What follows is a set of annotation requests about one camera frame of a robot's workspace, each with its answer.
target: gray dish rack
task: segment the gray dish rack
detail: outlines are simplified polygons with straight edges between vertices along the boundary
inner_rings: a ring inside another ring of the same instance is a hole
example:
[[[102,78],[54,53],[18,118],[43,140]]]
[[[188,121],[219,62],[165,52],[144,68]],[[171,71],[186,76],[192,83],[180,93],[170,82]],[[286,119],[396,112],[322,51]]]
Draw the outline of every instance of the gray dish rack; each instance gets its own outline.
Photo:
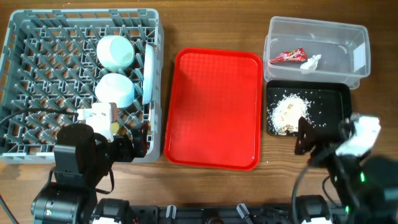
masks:
[[[119,132],[148,121],[146,157],[160,155],[162,110],[160,78],[164,30],[154,9],[19,10],[11,15],[0,59],[0,119],[27,108],[75,111],[96,103],[94,89],[108,73],[97,57],[98,41],[106,35],[128,38],[136,60],[118,73],[134,83],[138,96],[132,106],[119,110]],[[155,49],[152,101],[142,104],[145,44]],[[54,162],[56,133],[77,123],[76,117],[53,113],[26,113],[0,126],[0,161],[10,164]]]

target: transparent container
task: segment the transparent container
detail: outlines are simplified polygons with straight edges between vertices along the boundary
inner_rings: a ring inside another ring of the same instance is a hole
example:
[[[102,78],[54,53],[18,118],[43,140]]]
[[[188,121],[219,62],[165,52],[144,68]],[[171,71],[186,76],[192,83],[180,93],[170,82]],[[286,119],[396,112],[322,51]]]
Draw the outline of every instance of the transparent container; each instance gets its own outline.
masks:
[[[303,62],[269,62],[281,52],[302,47],[310,58],[322,55],[316,70]],[[273,17],[264,47],[264,78],[344,83],[351,89],[371,70],[368,30],[364,26],[289,17]]]

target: wood grain tabletop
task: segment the wood grain tabletop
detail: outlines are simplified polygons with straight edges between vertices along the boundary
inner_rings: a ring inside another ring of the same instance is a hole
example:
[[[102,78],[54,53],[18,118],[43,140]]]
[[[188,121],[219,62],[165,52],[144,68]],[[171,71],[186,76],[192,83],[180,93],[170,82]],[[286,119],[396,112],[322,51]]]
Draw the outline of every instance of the wood grain tabletop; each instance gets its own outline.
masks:
[[[371,74],[361,80],[357,90],[351,91],[353,108],[380,117],[382,130],[374,154],[398,159],[398,1],[1,0],[0,43],[4,41],[9,17],[17,9],[137,7],[158,10],[165,31],[161,88],[163,127],[167,120],[175,57],[183,48],[241,50],[262,57],[273,16],[364,25],[371,43]],[[129,200],[131,205],[158,206],[289,202],[294,180],[308,157],[294,155],[295,139],[276,138],[266,133],[264,108],[261,161],[254,170],[237,172],[176,166],[161,155],[151,164],[115,164],[116,187],[108,197]],[[32,222],[31,203],[47,181],[51,167],[0,163],[0,194],[21,223]],[[321,183],[326,176],[325,170],[311,170],[302,182],[299,194],[323,194]],[[109,177],[105,177],[98,187],[110,189]],[[327,189],[336,198],[330,183],[327,183]],[[2,209],[0,223],[10,223]]]

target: red wrapper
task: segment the red wrapper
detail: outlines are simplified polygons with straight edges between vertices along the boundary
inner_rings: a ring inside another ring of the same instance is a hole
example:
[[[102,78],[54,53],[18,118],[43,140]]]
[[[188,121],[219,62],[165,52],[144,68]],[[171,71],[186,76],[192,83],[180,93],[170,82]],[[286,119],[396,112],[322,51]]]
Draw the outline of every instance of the red wrapper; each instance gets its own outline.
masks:
[[[282,52],[276,58],[269,60],[270,63],[276,62],[303,62],[307,59],[304,49],[301,47],[290,52]]]

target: pile of white flakes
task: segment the pile of white flakes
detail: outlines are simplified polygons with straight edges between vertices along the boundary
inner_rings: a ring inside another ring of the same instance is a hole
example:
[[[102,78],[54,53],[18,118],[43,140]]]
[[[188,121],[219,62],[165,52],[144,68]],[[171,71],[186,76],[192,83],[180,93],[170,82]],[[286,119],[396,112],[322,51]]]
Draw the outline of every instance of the pile of white flakes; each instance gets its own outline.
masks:
[[[307,99],[301,99],[296,94],[285,96],[271,111],[271,122],[274,131],[280,135],[286,135],[286,131],[292,133],[299,131],[299,119],[304,117],[310,123],[310,116],[307,112],[311,107]]]

